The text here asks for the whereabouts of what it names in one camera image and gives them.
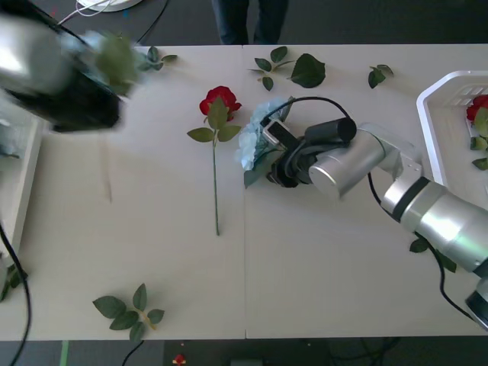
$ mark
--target white plastic crate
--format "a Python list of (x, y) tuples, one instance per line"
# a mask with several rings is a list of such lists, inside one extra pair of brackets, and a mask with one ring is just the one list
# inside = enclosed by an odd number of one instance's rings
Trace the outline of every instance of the white plastic crate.
[[(12, 104), (4, 95), (0, 95), (0, 119), (11, 125), (0, 127), (0, 140), (11, 144), (13, 153), (19, 156), (19, 159), (0, 157), (0, 221), (17, 251), (45, 123)], [(1, 241), (0, 252), (9, 265), (10, 258)]]
[(417, 99), (420, 122), (434, 180), (459, 197), (488, 210), (488, 171), (471, 162), (488, 156), (470, 150), (466, 109), (478, 95), (488, 94), (488, 71), (456, 71)]

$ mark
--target green leaf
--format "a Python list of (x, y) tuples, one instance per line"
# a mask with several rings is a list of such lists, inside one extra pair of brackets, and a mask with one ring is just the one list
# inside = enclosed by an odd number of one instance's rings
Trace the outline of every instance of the green leaf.
[(112, 330), (125, 330), (132, 328), (132, 326), (137, 322), (139, 319), (139, 314), (135, 311), (127, 311), (119, 315), (110, 325), (110, 329)]
[(418, 238), (410, 245), (412, 253), (422, 253), (429, 248), (429, 242), (423, 238)]
[(279, 69), (280, 67), (282, 66), (285, 66), (287, 65), (288, 63), (294, 63), (294, 61), (285, 61), (284, 63), (279, 63), (277, 64), (274, 68), (273, 68), (273, 71), (276, 70), (276, 69)]
[(486, 150), (488, 148), (488, 142), (482, 137), (471, 137), (470, 149), (471, 150)]
[(164, 63), (170, 63), (171, 61), (175, 61), (177, 58), (178, 55), (166, 55), (161, 59), (161, 61)]
[(154, 46), (151, 46), (149, 51), (147, 51), (147, 60), (150, 63), (157, 63), (159, 61), (159, 51)]
[(481, 107), (474, 118), (474, 128), (483, 137), (488, 137), (488, 108)]
[(165, 315), (165, 311), (160, 309), (154, 309), (147, 313), (147, 317), (149, 318), (152, 324), (159, 324), (162, 318), (164, 317), (164, 315)]
[(371, 71), (369, 73), (369, 76), (368, 76), (368, 84), (369, 84), (369, 86), (370, 86), (371, 89), (374, 89), (374, 88), (377, 87), (378, 84), (384, 82), (384, 80), (386, 79), (386, 77), (376, 67), (371, 67), (371, 68), (373, 69), (373, 71)]
[(8, 295), (8, 292), (10, 291), (10, 284), (8, 282), (5, 282), (4, 287), (2, 292), (0, 293), (0, 303), (5, 300), (5, 298)]
[(394, 76), (393, 70), (388, 65), (377, 65), (378, 70), (385, 72), (387, 75)]
[(272, 153), (275, 153), (277, 151), (278, 150), (273, 149), (261, 154), (261, 156), (259, 156), (254, 162), (254, 167), (252, 168), (252, 170), (246, 170), (244, 172), (245, 189), (247, 189), (250, 185), (256, 183), (263, 175), (269, 172), (273, 162), (276, 161), (276, 158), (274, 158)]
[(236, 134), (239, 133), (241, 130), (241, 126), (236, 126), (229, 124), (227, 126), (222, 127), (217, 134), (217, 138), (221, 143), (225, 143), (230, 141)]
[(274, 63), (279, 63), (280, 61), (282, 61), (282, 59), (284, 59), (287, 53), (288, 48), (286, 46), (275, 48), (271, 51), (271, 61), (273, 61)]
[(265, 86), (268, 92), (273, 89), (273, 79), (269, 76), (265, 76), (264, 78), (262, 78), (262, 84)]
[(437, 252), (439, 258), (441, 259), (441, 263), (444, 266), (444, 268), (447, 269), (448, 271), (452, 272), (452, 273), (456, 273), (456, 269), (458, 268), (458, 265), (456, 265), (456, 263), (454, 263), (452, 260), (450, 260), (445, 255), (440, 253), (437, 249), (435, 251)]
[(127, 97), (129, 94), (130, 89), (132, 88), (132, 82), (117, 82), (114, 83), (112, 80), (108, 83), (112, 91), (117, 95), (122, 95)]
[(142, 322), (137, 322), (132, 326), (130, 329), (130, 340), (132, 342), (140, 342), (140, 340), (144, 336), (144, 332), (146, 331), (146, 326), (144, 326), (144, 323)]
[[(18, 271), (15, 267), (10, 273), (11, 273), (10, 280), (9, 280), (10, 287), (17, 288), (18, 285), (21, 284), (21, 276), (19, 276)], [(27, 275), (27, 273), (24, 272), (24, 277), (27, 280), (29, 276)]]
[(488, 169), (488, 159), (476, 159), (471, 162), (474, 166), (476, 166), (479, 170), (487, 170)]
[(219, 130), (227, 122), (228, 110), (221, 97), (218, 97), (210, 105), (208, 111), (208, 124), (214, 130)]
[(267, 59), (254, 59), (256, 62), (256, 65), (259, 66), (260, 69), (265, 70), (267, 72), (271, 71), (271, 64)]
[[(288, 101), (293, 101), (293, 100), (294, 100), (293, 97), (289, 97), (289, 99), (288, 99)], [(281, 122), (285, 122), (286, 119), (288, 118), (288, 115), (290, 114), (291, 106), (292, 106), (292, 104), (289, 104), (280, 111), (280, 121)]]
[(126, 306), (122, 300), (113, 296), (103, 296), (93, 301), (93, 304), (108, 319), (114, 319), (125, 313)]
[(315, 88), (326, 78), (326, 64), (304, 53), (295, 63), (290, 80), (304, 88)]
[(141, 284), (139, 288), (136, 290), (132, 302), (134, 307), (140, 311), (144, 311), (147, 306), (147, 290), (146, 284)]
[(194, 130), (189, 131), (187, 135), (199, 143), (214, 141), (214, 132), (206, 127), (195, 128)]
[(130, 40), (113, 34), (106, 36), (95, 65), (110, 81), (110, 86), (135, 82), (137, 79), (135, 58)]
[(141, 72), (146, 72), (146, 71), (149, 71), (153, 68), (153, 65), (151, 65), (150, 63), (143, 63), (139, 66), (139, 71)]

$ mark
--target silver robot arm segment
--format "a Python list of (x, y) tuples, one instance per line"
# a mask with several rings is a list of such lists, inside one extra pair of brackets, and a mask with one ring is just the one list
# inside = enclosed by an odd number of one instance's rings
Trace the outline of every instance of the silver robot arm segment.
[(394, 179), (381, 206), (411, 233), (482, 279), (467, 300), (473, 318), (488, 330), (488, 212), (422, 176), (414, 146), (373, 124), (362, 124), (346, 148), (318, 156), (309, 170), (322, 193), (338, 199), (375, 166)]

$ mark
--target artificial flower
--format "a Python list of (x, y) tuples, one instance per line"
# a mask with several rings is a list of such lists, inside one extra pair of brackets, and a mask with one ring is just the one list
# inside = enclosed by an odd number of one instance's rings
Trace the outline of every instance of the artificial flower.
[[(268, 141), (262, 137), (262, 119), (286, 101), (284, 98), (275, 98), (258, 105), (252, 113), (251, 120), (242, 129), (235, 158), (237, 162), (241, 163), (244, 170), (252, 170), (256, 159), (268, 149)], [(272, 114), (271, 118), (281, 119), (281, 112)]]
[(207, 97), (200, 103), (200, 111), (205, 116), (208, 115), (210, 104), (214, 103), (217, 98), (221, 98), (223, 103), (229, 110), (227, 111), (227, 120), (233, 119), (233, 113), (242, 107), (242, 104), (237, 103), (237, 98), (226, 86), (217, 86), (208, 92)]
[(207, 127), (195, 128), (188, 132), (189, 137), (199, 143), (212, 143), (213, 150), (213, 198), (215, 202), (215, 233), (219, 231), (219, 207), (217, 203), (217, 163), (215, 160), (215, 148), (217, 142), (225, 143), (234, 138), (241, 130), (240, 126), (227, 123), (232, 120), (230, 114), (241, 108), (236, 103), (236, 96), (225, 86), (219, 86), (208, 92), (207, 97), (200, 103), (203, 114), (208, 115)]
[(488, 108), (488, 95), (480, 95), (473, 99), (473, 104), (466, 110), (466, 118), (474, 122), (474, 118), (481, 107)]

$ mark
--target jeans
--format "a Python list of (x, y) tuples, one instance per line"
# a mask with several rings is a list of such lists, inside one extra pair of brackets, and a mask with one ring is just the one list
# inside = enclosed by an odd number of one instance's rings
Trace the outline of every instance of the jeans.
[[(249, 44), (246, 21), (249, 0), (212, 0), (222, 44)], [(277, 44), (288, 0), (259, 0), (254, 43)]]

